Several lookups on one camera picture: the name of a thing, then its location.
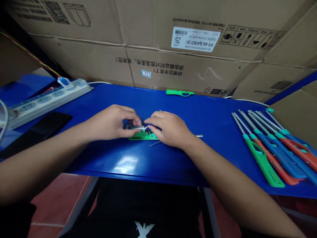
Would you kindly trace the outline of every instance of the blue table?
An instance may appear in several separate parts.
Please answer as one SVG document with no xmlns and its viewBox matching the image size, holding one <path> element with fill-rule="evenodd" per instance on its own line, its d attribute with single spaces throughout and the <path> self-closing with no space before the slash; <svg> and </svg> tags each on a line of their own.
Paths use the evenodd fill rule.
<svg viewBox="0 0 317 238">
<path fill-rule="evenodd" d="M 317 198 L 317 187 L 307 181 L 285 188 L 268 185 L 234 123 L 231 112 L 262 110 L 255 103 L 193 95 L 187 98 L 167 96 L 164 91 L 94 84 L 94 90 L 56 111 L 74 118 L 62 131 L 89 119 L 112 104 L 134 108 L 142 120 L 156 110 L 179 115 L 194 134 L 242 170 L 269 194 Z M 7 132 L 2 146 L 27 131 L 40 118 L 14 132 Z M 116 139 L 95 141 L 69 166 L 68 173 L 141 181 L 208 186 L 199 170 L 184 152 L 162 143 L 149 147 L 153 141 Z"/>
<path fill-rule="evenodd" d="M 56 82 L 53 77 L 27 74 L 17 82 L 0 87 L 0 98 L 10 107 L 42 92 L 53 82 Z"/>
</svg>

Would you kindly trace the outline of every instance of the forearm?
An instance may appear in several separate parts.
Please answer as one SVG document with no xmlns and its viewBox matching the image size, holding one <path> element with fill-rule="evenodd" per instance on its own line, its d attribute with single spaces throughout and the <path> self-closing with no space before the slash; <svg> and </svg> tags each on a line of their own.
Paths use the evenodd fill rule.
<svg viewBox="0 0 317 238">
<path fill-rule="evenodd" d="M 202 140 L 192 139 L 183 150 L 240 225 L 263 234 L 304 237 L 270 196 Z"/>
<path fill-rule="evenodd" d="M 63 172 L 89 143 L 81 127 L 72 127 L 1 162 L 0 205 L 33 198 Z"/>
</svg>

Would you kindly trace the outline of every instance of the black phone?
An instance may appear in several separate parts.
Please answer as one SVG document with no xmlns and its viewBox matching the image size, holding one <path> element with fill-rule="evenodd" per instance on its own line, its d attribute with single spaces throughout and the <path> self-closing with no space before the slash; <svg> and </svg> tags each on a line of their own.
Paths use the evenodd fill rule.
<svg viewBox="0 0 317 238">
<path fill-rule="evenodd" d="M 51 112 L 43 117 L 14 142 L 0 151 L 0 158 L 7 159 L 27 148 L 30 148 L 59 132 L 73 117 L 60 112 Z"/>
</svg>

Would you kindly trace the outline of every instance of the power strip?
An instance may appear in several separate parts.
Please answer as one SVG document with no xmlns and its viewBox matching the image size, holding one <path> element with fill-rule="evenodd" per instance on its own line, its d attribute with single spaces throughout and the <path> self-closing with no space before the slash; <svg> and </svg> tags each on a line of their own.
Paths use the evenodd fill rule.
<svg viewBox="0 0 317 238">
<path fill-rule="evenodd" d="M 40 94 L 26 101 L 11 106 L 10 108 L 17 113 L 17 117 L 9 121 L 9 129 L 15 129 L 33 119 L 44 115 L 88 92 L 93 90 L 83 79 L 77 79 L 72 82 L 75 87 L 66 90 L 63 86 Z"/>
</svg>

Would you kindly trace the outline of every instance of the cardboard wall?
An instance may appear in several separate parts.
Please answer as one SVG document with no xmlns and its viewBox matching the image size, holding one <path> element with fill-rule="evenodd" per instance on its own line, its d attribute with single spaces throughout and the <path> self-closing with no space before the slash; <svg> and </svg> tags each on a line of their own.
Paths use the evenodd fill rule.
<svg viewBox="0 0 317 238">
<path fill-rule="evenodd" d="M 6 9 L 73 77 L 216 97 L 239 85 L 234 97 L 265 101 L 283 90 L 271 92 L 270 84 L 312 72 L 316 6 L 316 0 L 10 0 Z M 263 61 L 277 66 L 263 74 Z M 284 72 L 291 79 L 280 78 Z"/>
<path fill-rule="evenodd" d="M 232 98 L 266 102 L 313 72 L 310 69 L 260 63 L 239 84 Z"/>
<path fill-rule="evenodd" d="M 274 116 L 291 134 L 317 148 L 317 81 L 270 106 Z"/>
<path fill-rule="evenodd" d="M 0 86 L 41 67 L 28 53 L 0 34 Z"/>
<path fill-rule="evenodd" d="M 316 39 L 317 7 L 307 13 L 264 62 L 317 69 Z"/>
</svg>

